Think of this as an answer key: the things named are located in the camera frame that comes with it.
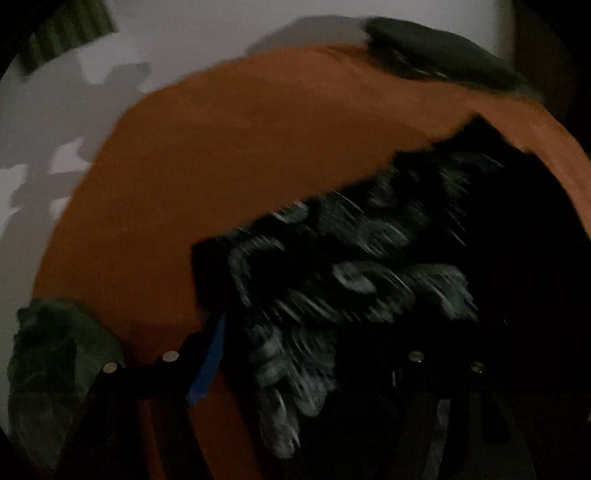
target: green striped fabric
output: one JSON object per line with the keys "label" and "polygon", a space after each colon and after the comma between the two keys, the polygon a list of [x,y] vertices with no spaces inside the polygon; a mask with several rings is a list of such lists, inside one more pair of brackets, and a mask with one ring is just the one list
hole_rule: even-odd
{"label": "green striped fabric", "polygon": [[103,0],[66,0],[31,35],[20,54],[25,74],[73,48],[115,32]]}

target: patterned fabric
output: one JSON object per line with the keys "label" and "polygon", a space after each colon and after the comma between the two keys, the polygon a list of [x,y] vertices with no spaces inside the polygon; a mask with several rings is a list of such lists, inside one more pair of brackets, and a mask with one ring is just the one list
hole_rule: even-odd
{"label": "patterned fabric", "polygon": [[277,457],[293,455],[300,415],[318,415],[337,388],[339,329],[396,322],[419,303],[449,320],[476,318],[455,265],[464,234],[459,200],[474,176],[498,168],[487,155],[443,142],[206,241],[227,258],[261,432]]}

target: silver bolt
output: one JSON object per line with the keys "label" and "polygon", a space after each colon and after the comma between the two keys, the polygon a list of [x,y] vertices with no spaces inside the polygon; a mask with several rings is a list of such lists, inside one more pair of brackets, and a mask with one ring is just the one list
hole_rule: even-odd
{"label": "silver bolt", "polygon": [[418,364],[425,360],[425,356],[422,352],[410,352],[408,354],[408,358],[410,358],[411,361],[416,362]]}
{"label": "silver bolt", "polygon": [[472,371],[477,373],[477,374],[481,374],[484,372],[484,364],[480,363],[480,362],[472,362]]}
{"label": "silver bolt", "polygon": [[106,374],[113,374],[117,371],[118,368],[119,365],[117,365],[117,362],[109,362],[103,366],[103,372],[105,372]]}
{"label": "silver bolt", "polygon": [[178,352],[176,350],[171,350],[169,352],[166,352],[162,356],[162,360],[164,360],[166,363],[175,362],[178,360]]}

